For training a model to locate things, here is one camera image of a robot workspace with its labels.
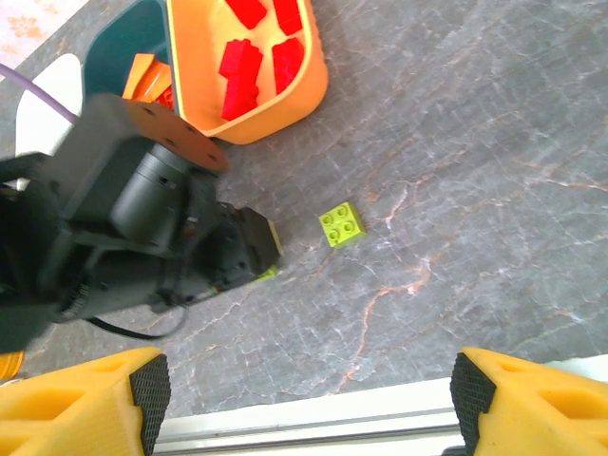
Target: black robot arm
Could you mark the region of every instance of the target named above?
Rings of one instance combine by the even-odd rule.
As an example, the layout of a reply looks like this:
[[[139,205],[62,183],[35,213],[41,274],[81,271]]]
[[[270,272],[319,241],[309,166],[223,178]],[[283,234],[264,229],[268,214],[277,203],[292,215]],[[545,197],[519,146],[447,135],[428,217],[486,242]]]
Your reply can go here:
[[[0,162],[0,352],[51,323],[161,313],[276,264],[272,224],[216,200],[223,153],[157,104],[102,95],[54,156]],[[25,191],[7,181],[28,178]]]

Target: orange bin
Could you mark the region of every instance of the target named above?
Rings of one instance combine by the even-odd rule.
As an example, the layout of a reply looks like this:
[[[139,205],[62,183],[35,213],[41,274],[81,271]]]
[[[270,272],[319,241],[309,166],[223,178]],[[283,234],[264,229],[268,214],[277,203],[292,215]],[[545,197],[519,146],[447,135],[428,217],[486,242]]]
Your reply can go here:
[[[311,0],[297,0],[302,30],[289,37],[278,26],[273,0],[252,30],[243,26],[225,0],[167,0],[174,101],[180,115],[205,136],[246,144],[271,135],[313,112],[329,83]],[[292,83],[276,95],[272,48],[296,37],[304,60]],[[251,40],[263,54],[257,76],[257,108],[233,121],[221,118],[227,80],[219,75],[226,44]]]

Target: marble table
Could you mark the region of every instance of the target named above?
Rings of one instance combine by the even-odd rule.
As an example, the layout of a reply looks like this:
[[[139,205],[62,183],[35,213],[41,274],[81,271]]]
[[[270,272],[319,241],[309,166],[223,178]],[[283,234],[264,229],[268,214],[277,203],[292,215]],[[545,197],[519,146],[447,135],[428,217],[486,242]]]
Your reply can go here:
[[[20,70],[84,57],[130,0],[90,0]],[[462,346],[537,362],[608,351],[608,3],[314,1],[331,87],[308,119],[225,150],[224,200],[275,221],[278,278],[193,308],[159,343],[169,416],[450,374]],[[0,83],[0,150],[20,92]],[[349,200],[369,234],[334,251]],[[147,309],[108,319],[170,328]],[[141,344],[86,323],[28,374]]]

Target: lego brick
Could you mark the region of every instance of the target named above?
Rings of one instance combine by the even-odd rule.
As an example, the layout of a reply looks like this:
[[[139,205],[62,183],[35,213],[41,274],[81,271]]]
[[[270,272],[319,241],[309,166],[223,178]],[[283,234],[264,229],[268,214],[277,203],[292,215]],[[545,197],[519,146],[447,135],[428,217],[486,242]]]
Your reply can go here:
[[[221,117],[233,121],[257,107],[259,89],[247,78],[233,76],[228,80]]]
[[[304,61],[305,49],[297,38],[273,46],[275,88],[278,95],[291,84]]]
[[[173,87],[171,85],[156,99],[156,103],[173,110]]]
[[[224,78],[235,75],[248,76],[256,81],[263,55],[250,40],[230,41],[224,50],[219,74]]]
[[[323,214],[319,220],[327,241],[335,249],[344,247],[367,233],[355,207],[349,202],[343,202]]]
[[[273,0],[278,26],[287,36],[302,30],[302,19],[297,0]]]
[[[264,274],[260,275],[257,278],[257,281],[261,282],[263,280],[269,280],[271,278],[275,278],[277,274],[278,274],[277,267],[276,266],[271,266],[268,271],[266,271]]]
[[[226,3],[240,23],[249,30],[255,29],[268,12],[259,0],[226,0]]]

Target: purple cable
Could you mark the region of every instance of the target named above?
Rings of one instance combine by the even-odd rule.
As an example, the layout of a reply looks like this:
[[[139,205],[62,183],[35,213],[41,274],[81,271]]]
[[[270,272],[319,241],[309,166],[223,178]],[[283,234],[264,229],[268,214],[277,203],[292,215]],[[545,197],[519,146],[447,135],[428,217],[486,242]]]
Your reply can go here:
[[[19,86],[23,87],[26,90],[29,90],[35,96],[37,96],[40,100],[45,102],[47,105],[52,107],[58,114],[62,117],[65,117],[71,124],[74,124],[76,120],[78,120],[78,116],[73,112],[69,111],[65,106],[51,97],[46,91],[44,91],[41,87],[36,85],[34,82],[30,81],[28,78],[19,74],[14,69],[9,68],[4,64],[0,64],[0,75],[6,76],[7,79],[17,83]]]

